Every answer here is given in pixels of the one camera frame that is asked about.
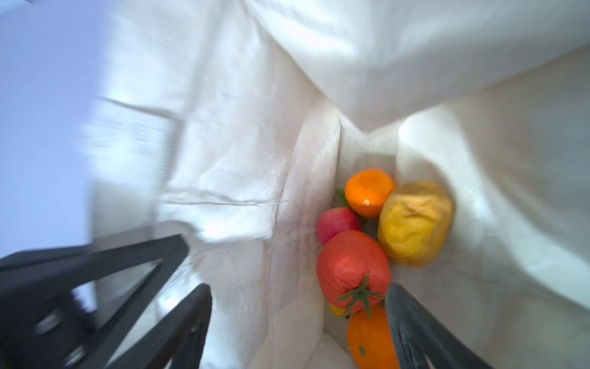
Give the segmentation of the cream canvas grocery bag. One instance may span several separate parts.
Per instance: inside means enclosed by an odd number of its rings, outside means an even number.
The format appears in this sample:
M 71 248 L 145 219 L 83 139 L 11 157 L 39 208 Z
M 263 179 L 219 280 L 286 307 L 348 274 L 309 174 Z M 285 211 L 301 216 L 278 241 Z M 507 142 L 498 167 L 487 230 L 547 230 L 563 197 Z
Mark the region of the cream canvas grocery bag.
M 375 166 L 456 209 L 395 281 L 493 367 L 589 366 L 587 1 L 115 1 L 104 64 L 94 245 L 191 248 L 116 355 L 207 283 L 202 367 L 354 367 L 315 224 Z

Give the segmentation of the red apple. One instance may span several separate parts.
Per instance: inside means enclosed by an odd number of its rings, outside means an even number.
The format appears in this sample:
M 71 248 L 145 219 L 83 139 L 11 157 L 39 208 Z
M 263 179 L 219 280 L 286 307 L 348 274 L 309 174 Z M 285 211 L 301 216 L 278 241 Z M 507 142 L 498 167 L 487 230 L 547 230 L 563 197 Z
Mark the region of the red apple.
M 318 241 L 325 246 L 333 237 L 345 231 L 361 231 L 362 224 L 349 208 L 334 208 L 324 212 L 317 221 Z

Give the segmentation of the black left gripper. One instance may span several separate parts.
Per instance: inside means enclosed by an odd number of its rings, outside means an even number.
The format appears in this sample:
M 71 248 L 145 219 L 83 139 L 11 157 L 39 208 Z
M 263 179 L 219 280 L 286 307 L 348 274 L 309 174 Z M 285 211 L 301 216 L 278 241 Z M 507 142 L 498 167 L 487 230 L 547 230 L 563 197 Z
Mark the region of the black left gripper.
M 114 355 L 149 304 L 187 258 L 176 234 L 162 238 L 118 234 L 84 247 L 36 249 L 1 259 L 1 367 L 77 368 L 90 355 Z M 31 272 L 60 258 L 89 259 L 87 283 L 40 298 L 42 288 L 11 297 L 10 272 Z M 84 345 L 84 341 L 94 337 Z

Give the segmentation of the orange fruit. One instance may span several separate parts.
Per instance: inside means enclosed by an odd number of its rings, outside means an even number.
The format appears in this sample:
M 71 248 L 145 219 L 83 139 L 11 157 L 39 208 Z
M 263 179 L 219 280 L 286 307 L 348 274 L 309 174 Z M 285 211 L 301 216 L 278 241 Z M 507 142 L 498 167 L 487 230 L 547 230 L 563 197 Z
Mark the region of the orange fruit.
M 358 368 L 400 369 L 385 309 L 371 308 L 371 318 L 359 311 L 350 318 L 347 343 Z
M 380 169 L 367 169 L 351 177 L 345 186 L 345 198 L 353 211 L 364 218 L 377 218 L 396 183 Z

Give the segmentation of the red tomato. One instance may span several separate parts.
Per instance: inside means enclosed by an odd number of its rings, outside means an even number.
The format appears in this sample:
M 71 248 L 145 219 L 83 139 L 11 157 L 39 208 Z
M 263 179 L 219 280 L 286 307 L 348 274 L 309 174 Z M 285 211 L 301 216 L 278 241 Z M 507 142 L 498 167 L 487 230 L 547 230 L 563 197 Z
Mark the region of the red tomato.
M 371 317 L 392 281 L 386 253 L 359 231 L 330 239 L 317 258 L 316 272 L 324 297 L 345 315 L 364 311 Z

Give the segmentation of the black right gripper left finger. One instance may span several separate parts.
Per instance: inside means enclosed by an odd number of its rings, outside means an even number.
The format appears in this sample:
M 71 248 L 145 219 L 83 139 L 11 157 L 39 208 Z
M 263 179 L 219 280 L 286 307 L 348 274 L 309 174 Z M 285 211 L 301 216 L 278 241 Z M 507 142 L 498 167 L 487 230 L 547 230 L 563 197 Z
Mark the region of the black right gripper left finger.
M 210 286 L 200 284 L 109 367 L 198 369 L 211 312 Z

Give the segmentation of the yellow mango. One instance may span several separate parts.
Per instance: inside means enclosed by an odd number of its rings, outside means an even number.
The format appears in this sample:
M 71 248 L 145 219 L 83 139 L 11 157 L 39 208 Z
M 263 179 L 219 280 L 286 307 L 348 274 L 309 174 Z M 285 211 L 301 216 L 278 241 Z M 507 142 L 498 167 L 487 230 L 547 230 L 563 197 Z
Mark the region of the yellow mango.
M 444 186 L 433 181 L 404 184 L 383 206 L 378 242 L 397 264 L 427 266 L 441 252 L 454 214 L 453 201 Z

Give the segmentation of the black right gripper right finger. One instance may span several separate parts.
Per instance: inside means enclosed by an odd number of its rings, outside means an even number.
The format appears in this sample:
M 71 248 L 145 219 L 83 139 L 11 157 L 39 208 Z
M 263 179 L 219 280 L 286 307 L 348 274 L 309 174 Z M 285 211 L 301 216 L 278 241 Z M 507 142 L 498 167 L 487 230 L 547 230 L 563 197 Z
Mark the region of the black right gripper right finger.
M 402 368 L 491 369 L 402 285 L 388 287 L 385 308 Z

